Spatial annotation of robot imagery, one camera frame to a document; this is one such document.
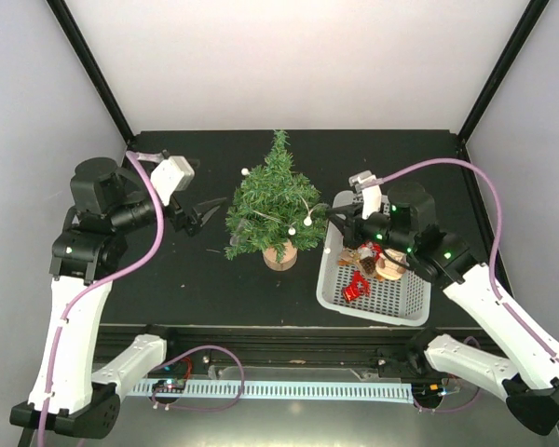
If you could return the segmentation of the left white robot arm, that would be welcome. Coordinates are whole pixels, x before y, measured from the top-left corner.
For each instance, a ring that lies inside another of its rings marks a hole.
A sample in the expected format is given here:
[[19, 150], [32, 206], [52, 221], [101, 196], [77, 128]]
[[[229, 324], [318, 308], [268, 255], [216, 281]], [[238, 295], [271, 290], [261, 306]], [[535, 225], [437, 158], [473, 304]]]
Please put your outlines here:
[[92, 369], [99, 325], [115, 280], [138, 270], [157, 252], [166, 224], [197, 234], [224, 204], [222, 198], [186, 210], [178, 200], [195, 176], [195, 163], [165, 153], [128, 154], [134, 171], [108, 157], [75, 168], [74, 204], [51, 248], [51, 313], [43, 358], [27, 400], [9, 422], [44, 442], [49, 431], [102, 439], [120, 405], [157, 367], [174, 370], [182, 350], [172, 332], [152, 327], [98, 371]]

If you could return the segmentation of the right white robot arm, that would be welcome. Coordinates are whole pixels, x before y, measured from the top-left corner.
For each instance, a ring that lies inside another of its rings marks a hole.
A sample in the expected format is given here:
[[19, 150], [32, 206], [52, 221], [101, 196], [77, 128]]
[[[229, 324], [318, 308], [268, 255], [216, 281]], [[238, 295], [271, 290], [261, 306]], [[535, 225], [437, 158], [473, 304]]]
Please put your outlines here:
[[559, 423], [559, 342], [501, 287], [463, 238], [443, 231], [433, 197], [418, 183], [342, 191], [326, 211], [327, 242], [356, 250], [377, 244], [403, 255], [396, 263], [439, 289], [500, 348], [498, 357], [426, 332], [405, 351], [407, 369], [451, 373], [500, 398], [524, 427], [548, 435]]

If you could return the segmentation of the white perforated plastic basket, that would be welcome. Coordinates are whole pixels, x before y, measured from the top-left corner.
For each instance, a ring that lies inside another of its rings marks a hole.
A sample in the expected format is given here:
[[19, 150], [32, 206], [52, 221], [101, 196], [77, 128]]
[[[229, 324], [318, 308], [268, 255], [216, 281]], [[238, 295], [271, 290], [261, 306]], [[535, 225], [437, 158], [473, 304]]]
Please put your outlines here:
[[338, 263], [343, 237], [333, 224], [327, 226], [320, 261], [316, 297], [321, 306], [340, 314], [371, 320], [380, 325], [420, 327], [429, 319], [431, 286], [412, 272], [392, 281], [369, 280], [370, 294], [347, 302], [343, 289], [354, 277], [355, 267]]

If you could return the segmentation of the small green christmas tree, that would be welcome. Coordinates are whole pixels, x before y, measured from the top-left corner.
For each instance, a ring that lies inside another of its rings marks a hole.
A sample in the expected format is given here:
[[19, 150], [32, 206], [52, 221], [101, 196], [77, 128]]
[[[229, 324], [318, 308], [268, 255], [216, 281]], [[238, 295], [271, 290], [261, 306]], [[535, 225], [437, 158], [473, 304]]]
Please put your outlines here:
[[300, 252], [324, 240], [329, 206], [309, 178], [294, 170], [288, 132], [276, 130], [264, 162], [241, 174], [225, 218], [225, 258], [259, 253], [269, 269], [291, 269]]

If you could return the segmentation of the white string lights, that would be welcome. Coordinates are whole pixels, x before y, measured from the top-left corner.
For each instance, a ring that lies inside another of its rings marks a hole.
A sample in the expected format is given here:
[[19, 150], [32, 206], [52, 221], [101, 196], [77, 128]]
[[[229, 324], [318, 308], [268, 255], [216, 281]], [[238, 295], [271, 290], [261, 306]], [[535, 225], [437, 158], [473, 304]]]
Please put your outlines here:
[[300, 251], [317, 248], [323, 239], [328, 206], [320, 191], [302, 173], [290, 168], [256, 166], [240, 170], [242, 181], [235, 194], [232, 215], [252, 221], [252, 238], [240, 253], [273, 248], [284, 253], [286, 242]]

